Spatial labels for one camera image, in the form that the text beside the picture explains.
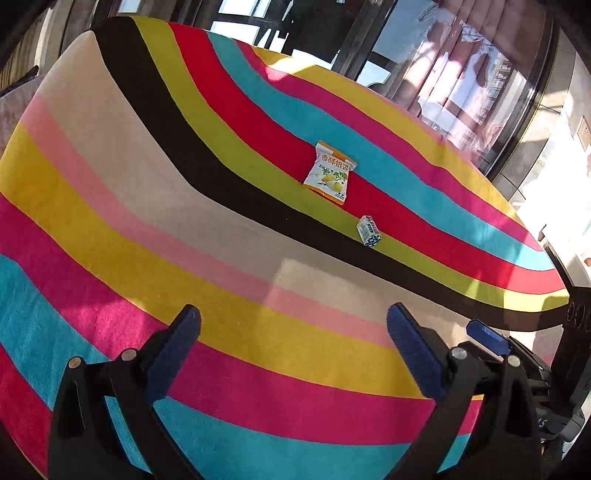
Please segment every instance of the small white and blue box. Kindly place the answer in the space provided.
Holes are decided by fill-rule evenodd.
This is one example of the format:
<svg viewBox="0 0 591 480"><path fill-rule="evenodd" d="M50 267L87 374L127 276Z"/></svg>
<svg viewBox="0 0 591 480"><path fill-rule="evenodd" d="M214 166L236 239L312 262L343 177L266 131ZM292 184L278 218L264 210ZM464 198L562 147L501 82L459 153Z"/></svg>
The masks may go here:
<svg viewBox="0 0 591 480"><path fill-rule="evenodd" d="M359 222L357 223L357 231L359 232L361 241L366 247L373 247L382 238L374 219L369 215L363 215L359 219Z"/></svg>

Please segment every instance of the striped blanket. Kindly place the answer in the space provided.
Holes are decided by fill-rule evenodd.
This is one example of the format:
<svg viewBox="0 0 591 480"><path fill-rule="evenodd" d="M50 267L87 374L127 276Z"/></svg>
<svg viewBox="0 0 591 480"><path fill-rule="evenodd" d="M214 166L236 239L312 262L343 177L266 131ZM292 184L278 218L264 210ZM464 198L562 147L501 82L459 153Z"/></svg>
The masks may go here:
<svg viewBox="0 0 591 480"><path fill-rule="evenodd" d="M343 206L301 185L318 140L358 162ZM393 467L434 406L386 333L394 302L449 345L470 318L536 330L567 303L510 205L415 119L320 67L154 19L68 48L0 193L0 419L42 473L67 360L139 347L186 303L202 334L156 409L205 477L235 480Z"/></svg>

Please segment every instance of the food wrapper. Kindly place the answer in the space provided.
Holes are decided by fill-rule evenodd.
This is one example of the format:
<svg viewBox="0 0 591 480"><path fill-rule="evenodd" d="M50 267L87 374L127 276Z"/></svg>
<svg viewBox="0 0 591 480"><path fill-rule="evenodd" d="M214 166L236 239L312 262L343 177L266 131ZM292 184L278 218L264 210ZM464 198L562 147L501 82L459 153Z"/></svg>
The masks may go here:
<svg viewBox="0 0 591 480"><path fill-rule="evenodd" d="M373 247L382 238L374 219L369 215L363 215L359 219L359 222L357 223L357 231L359 232L361 241L366 247Z"/></svg>
<svg viewBox="0 0 591 480"><path fill-rule="evenodd" d="M343 205L347 196L349 173L357 164L324 142L316 144L316 161L304 185L323 197Z"/></svg>

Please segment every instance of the metal screw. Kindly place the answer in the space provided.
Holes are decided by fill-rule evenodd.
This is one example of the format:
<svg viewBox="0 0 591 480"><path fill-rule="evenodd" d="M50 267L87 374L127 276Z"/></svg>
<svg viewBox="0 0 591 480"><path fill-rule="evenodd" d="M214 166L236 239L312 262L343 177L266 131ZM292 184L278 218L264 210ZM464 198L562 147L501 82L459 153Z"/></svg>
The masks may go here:
<svg viewBox="0 0 591 480"><path fill-rule="evenodd" d="M137 356L138 351L135 348L128 348L127 350L123 350L123 353L121 354L121 359L124 362L131 362Z"/></svg>
<svg viewBox="0 0 591 480"><path fill-rule="evenodd" d="M468 352L466 352L463 348L457 346L455 348L452 348L452 357L456 360L465 360L466 358L468 358Z"/></svg>
<svg viewBox="0 0 591 480"><path fill-rule="evenodd" d="M82 364L82 358L74 356L68 361L68 368L78 368Z"/></svg>
<svg viewBox="0 0 591 480"><path fill-rule="evenodd" d="M507 357L507 363L512 367L518 367L521 365L521 360L515 355L509 355L509 357Z"/></svg>

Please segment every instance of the white and orange snack package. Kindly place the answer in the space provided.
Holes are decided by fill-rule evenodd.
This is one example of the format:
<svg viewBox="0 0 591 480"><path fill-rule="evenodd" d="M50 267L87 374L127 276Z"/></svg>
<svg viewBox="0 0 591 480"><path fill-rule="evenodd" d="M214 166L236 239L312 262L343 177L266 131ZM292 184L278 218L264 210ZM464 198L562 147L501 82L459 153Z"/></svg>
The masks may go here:
<svg viewBox="0 0 591 480"><path fill-rule="evenodd" d="M324 142L316 144L316 161L304 185L323 197L343 205L349 174L357 164Z"/></svg>

